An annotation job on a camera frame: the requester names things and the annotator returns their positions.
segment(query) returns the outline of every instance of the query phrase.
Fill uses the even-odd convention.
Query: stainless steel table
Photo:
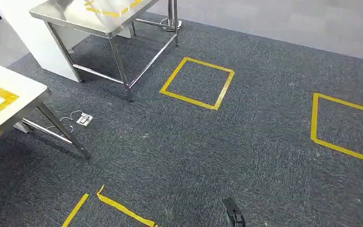
[[[44,105],[51,91],[44,84],[22,76],[0,66],[0,136],[15,124],[16,128],[27,132],[24,124],[47,133],[77,148],[85,158],[91,155],[83,145],[71,134],[59,119]],[[38,108],[64,135],[60,136],[32,121],[25,119],[35,108]]]
[[[169,26],[137,18],[157,2],[158,0],[48,0],[47,2],[31,9],[30,14],[31,16],[39,18],[46,23],[56,42],[61,47],[63,54],[67,57],[69,64],[73,66],[73,70],[80,81],[81,79],[76,69],[90,72],[116,83],[123,84],[128,92],[128,98],[132,100],[131,88],[136,84],[136,82],[173,40],[175,41],[176,46],[178,45],[178,29],[176,28],[178,23],[169,23],[171,25]],[[170,8],[168,10],[169,18],[172,18],[173,21],[178,21],[177,0],[173,0],[174,12],[172,12],[171,7],[172,0],[168,0],[168,8]],[[148,63],[148,65],[130,81],[124,71],[121,55],[113,37],[125,27],[130,25],[133,28],[134,35],[136,35],[134,21],[168,28],[174,31],[174,35]],[[75,64],[52,24],[109,39],[112,52],[120,72],[121,80]]]

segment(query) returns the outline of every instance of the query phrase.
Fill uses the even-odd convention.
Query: light gray floor
[[[0,20],[0,65],[7,67],[29,51],[13,28],[4,20]]]
[[[149,12],[166,15],[166,0]],[[363,58],[363,0],[179,0],[179,14],[202,24]],[[27,53],[1,20],[0,65]]]

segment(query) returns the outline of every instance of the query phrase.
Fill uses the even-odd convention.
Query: round metal base
[[[159,22],[159,23],[161,25],[173,26],[173,22],[174,22],[174,19],[172,20],[172,24],[170,25],[168,18],[165,18],[165,19],[161,20],[161,22]],[[179,20],[179,24],[177,26],[177,30],[180,30],[181,26],[182,26],[182,21]],[[167,32],[174,32],[174,28],[162,27],[162,30],[167,31]]]

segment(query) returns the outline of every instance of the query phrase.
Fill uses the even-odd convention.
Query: metal table leg
[[[177,14],[177,0],[174,0],[174,20],[175,21],[178,21],[178,14]],[[174,39],[175,43],[176,43],[176,46],[179,45],[179,36],[178,36],[178,30],[179,28],[177,27],[177,24],[174,23],[174,33],[176,35],[176,38]]]
[[[13,125],[13,127],[15,127],[16,129],[18,129],[26,134],[29,133],[27,126],[21,121],[18,121],[15,125]]]
[[[133,35],[136,36],[136,27],[134,26],[134,21],[131,23],[131,28],[133,28]]]
[[[38,124],[35,124],[27,119],[23,119],[22,122],[32,126],[38,130],[41,130],[51,136],[54,136],[60,140],[62,140],[63,142],[66,142],[72,146],[74,146],[75,148],[77,148],[86,159],[89,159],[91,157],[91,155],[84,149],[83,145],[81,145],[79,143],[79,141],[73,136],[73,134],[71,134],[66,127],[59,121],[59,119],[50,111],[50,109],[48,109],[44,103],[41,103],[40,105],[37,106],[37,108],[53,123],[53,125],[55,125],[62,133],[63,135],[66,136],[66,138],[59,136],[58,134],[51,132],[47,129],[45,129],[42,126],[39,126]]]
[[[168,18],[161,20],[160,24],[168,25],[170,27],[176,27],[177,25],[177,29],[181,28],[182,22],[173,17],[172,0],[168,0]],[[175,28],[162,27],[162,30],[167,32],[172,32],[174,29]]]
[[[71,66],[71,70],[74,72],[74,75],[76,75],[76,78],[78,79],[79,82],[82,81],[82,79],[80,78],[80,75],[78,74],[77,70],[75,70],[73,68],[74,62],[71,59],[71,56],[70,56],[65,44],[62,42],[61,38],[59,37],[59,34],[56,32],[55,28],[52,26],[51,23],[45,22],[45,24],[48,27],[48,30],[52,33],[56,44],[60,47],[60,51],[62,52],[63,55],[65,55],[68,64]]]
[[[116,64],[118,65],[119,73],[120,73],[121,79],[123,81],[124,88],[127,91],[128,100],[131,101],[133,99],[133,96],[131,94],[131,88],[129,87],[129,82],[127,80],[126,73],[124,72],[123,63],[121,61],[121,56],[120,56],[118,47],[116,45],[116,42],[115,42],[115,39],[113,38],[113,36],[110,36],[109,42],[111,44],[111,48],[112,48],[113,55],[115,57]]]

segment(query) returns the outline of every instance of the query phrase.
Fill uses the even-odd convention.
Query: metal pole
[[[53,39],[55,40],[56,44],[60,47],[60,51],[62,52],[63,55],[65,55],[65,58],[68,62],[68,64],[71,67],[71,70],[73,71],[74,75],[76,76],[77,80],[80,82],[82,81],[82,79],[80,78],[80,75],[78,74],[77,70],[75,70],[73,68],[73,60],[65,46],[65,44],[62,42],[61,37],[59,36],[58,32],[56,32],[55,28],[52,26],[51,23],[49,22],[45,22],[46,26],[48,27],[48,30],[50,30],[50,32],[53,35]]]
[[[112,52],[113,52],[113,55],[115,56],[115,61],[116,61],[116,64],[118,65],[119,73],[120,73],[121,79],[123,80],[123,85],[126,88],[128,99],[132,100],[133,96],[132,96],[130,88],[129,88],[129,82],[127,81],[126,73],[124,72],[123,63],[121,62],[119,50],[118,50],[116,42],[112,36],[109,38],[109,42],[111,43]]]
[[[105,79],[108,79],[108,80],[111,80],[113,82],[116,82],[116,83],[119,83],[119,84],[123,84],[123,81],[121,80],[118,80],[118,79],[115,79],[115,78],[112,78],[112,77],[109,77],[109,76],[106,76],[105,74],[102,74],[100,72],[97,72],[95,70],[92,70],[92,69],[89,69],[87,67],[84,67],[84,66],[81,66],[81,65],[77,65],[77,64],[73,64],[73,67],[74,68],[77,68],[79,70],[83,70],[83,71],[86,71],[86,72],[89,72],[89,73],[92,73],[92,74],[95,74],[97,76],[100,76],[100,77],[103,77]]]
[[[168,0],[168,25],[173,27],[172,0]]]
[[[162,27],[162,30],[167,31],[167,32],[172,32],[175,27],[177,29],[181,28],[182,22],[179,21],[179,20],[176,20],[173,17],[174,14],[175,14],[175,12],[173,11],[172,0],[168,0],[168,18],[165,18],[165,19],[161,20],[160,24],[161,25],[168,25],[168,26],[170,26],[172,28]]]
[[[134,26],[134,21],[131,23],[131,28],[133,28],[133,35],[136,36],[136,27]]]
[[[50,130],[46,129],[46,128],[44,128],[44,127],[43,127],[43,126],[41,126],[41,125],[38,125],[38,124],[36,124],[36,123],[34,123],[34,122],[32,122],[32,121],[29,121],[29,120],[27,120],[26,118],[23,118],[23,119],[21,120],[21,122],[22,122],[22,123],[24,123],[24,124],[26,124],[26,125],[28,125],[28,126],[31,126],[31,127],[35,128],[35,129],[38,129],[38,130],[40,130],[40,131],[42,131],[42,132],[45,132],[46,134],[48,134],[48,135],[50,135],[50,136],[53,136],[53,137],[55,137],[55,138],[57,138],[57,139],[59,139],[59,140],[62,140],[63,142],[65,142],[65,143],[67,143],[67,144],[69,144],[69,145],[71,145],[71,146],[75,147],[75,146],[73,145],[73,143],[72,143],[70,140],[68,140],[67,138],[65,138],[65,137],[63,137],[63,136],[60,136],[60,135],[56,134],[55,132],[52,132],[52,131],[50,131]]]
[[[158,57],[162,54],[162,52],[170,45],[170,43],[175,39],[177,35],[173,35],[169,41],[162,47],[162,49],[155,55],[155,57],[145,66],[142,72],[130,83],[129,88],[132,88],[136,82],[143,76],[143,74],[151,67],[152,64],[158,59]]]
[[[179,25],[179,19],[177,16],[177,0],[174,0],[174,33],[176,34],[176,38],[174,40],[176,42],[176,46],[179,45],[178,25]]]
[[[71,141],[71,143],[84,155],[84,157],[86,157],[86,159],[91,157],[91,155],[84,149],[83,145],[79,143],[73,134],[66,129],[62,122],[59,121],[59,119],[45,106],[44,103],[39,104],[37,108],[63,133],[63,135]]]

